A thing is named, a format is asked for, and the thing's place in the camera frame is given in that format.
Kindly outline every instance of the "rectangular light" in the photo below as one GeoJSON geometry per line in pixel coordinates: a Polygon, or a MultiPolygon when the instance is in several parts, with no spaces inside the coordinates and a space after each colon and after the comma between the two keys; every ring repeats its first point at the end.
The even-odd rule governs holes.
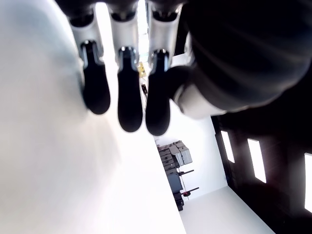
{"type": "Polygon", "coordinates": [[[265,171],[259,141],[248,139],[249,150],[253,161],[254,176],[266,183],[265,171]]]}
{"type": "Polygon", "coordinates": [[[226,151],[226,155],[228,157],[228,160],[231,161],[232,163],[235,163],[233,151],[232,151],[231,143],[230,143],[230,139],[229,139],[229,134],[228,134],[228,132],[221,131],[221,135],[223,138],[224,147],[225,147],[225,151],[226,151]]]}
{"type": "Polygon", "coordinates": [[[304,207],[312,213],[312,155],[305,153],[306,163],[306,201],[304,207]]]}

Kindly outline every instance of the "black wall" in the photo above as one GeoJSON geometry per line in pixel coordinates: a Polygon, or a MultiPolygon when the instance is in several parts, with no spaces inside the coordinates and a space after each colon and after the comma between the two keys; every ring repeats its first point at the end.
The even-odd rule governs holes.
{"type": "Polygon", "coordinates": [[[312,213],[304,209],[311,90],[312,69],[267,106],[212,118],[229,186],[277,234],[312,233],[312,213]],[[221,130],[229,133],[235,163],[227,160],[221,130]],[[267,183],[254,177],[247,138],[260,142],[267,183]]]}

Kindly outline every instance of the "yellow object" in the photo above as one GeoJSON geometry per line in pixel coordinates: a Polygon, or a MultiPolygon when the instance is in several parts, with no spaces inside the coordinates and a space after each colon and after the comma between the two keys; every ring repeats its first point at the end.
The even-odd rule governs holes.
{"type": "Polygon", "coordinates": [[[145,73],[145,70],[144,70],[142,62],[139,63],[139,66],[137,67],[137,70],[139,72],[139,77],[140,78],[146,77],[146,73],[145,73]]]}

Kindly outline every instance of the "office equipment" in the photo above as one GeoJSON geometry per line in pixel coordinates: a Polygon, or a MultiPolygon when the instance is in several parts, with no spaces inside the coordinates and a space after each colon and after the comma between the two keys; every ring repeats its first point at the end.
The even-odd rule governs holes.
{"type": "Polygon", "coordinates": [[[175,198],[175,204],[178,210],[182,211],[183,206],[184,206],[182,195],[184,197],[187,197],[191,195],[191,191],[199,189],[197,187],[195,189],[191,189],[183,193],[180,192],[183,189],[180,177],[187,173],[194,171],[194,170],[190,170],[188,172],[177,171],[177,168],[179,168],[180,166],[191,163],[193,161],[191,158],[190,151],[183,144],[182,141],[177,141],[177,142],[159,147],[158,152],[159,152],[162,165],[165,169],[171,191],[175,198]]]}

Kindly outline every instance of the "robotic hand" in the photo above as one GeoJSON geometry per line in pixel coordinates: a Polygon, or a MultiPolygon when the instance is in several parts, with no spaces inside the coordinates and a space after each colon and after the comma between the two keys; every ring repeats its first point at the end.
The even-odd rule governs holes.
{"type": "MultiPolygon", "coordinates": [[[[86,106],[110,105],[97,0],[57,0],[71,24],[84,61],[86,106]]],[[[127,132],[142,122],[138,81],[136,0],[104,0],[119,65],[118,118],[127,132]]],[[[312,5],[307,0],[149,0],[149,92],[146,125],[159,136],[170,121],[169,99],[200,118],[266,104],[305,75],[312,55],[312,5]],[[195,63],[170,68],[181,8],[195,63]]]]}

